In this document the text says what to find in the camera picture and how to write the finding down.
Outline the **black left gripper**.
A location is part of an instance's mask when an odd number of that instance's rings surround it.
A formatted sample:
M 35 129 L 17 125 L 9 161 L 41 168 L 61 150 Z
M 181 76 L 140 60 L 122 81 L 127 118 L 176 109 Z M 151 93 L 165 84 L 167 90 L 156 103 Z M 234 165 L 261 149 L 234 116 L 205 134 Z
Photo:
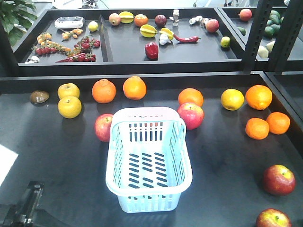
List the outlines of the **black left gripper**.
M 0 205 L 1 227 L 33 227 L 34 214 L 44 191 L 45 184 L 30 181 L 16 204 Z

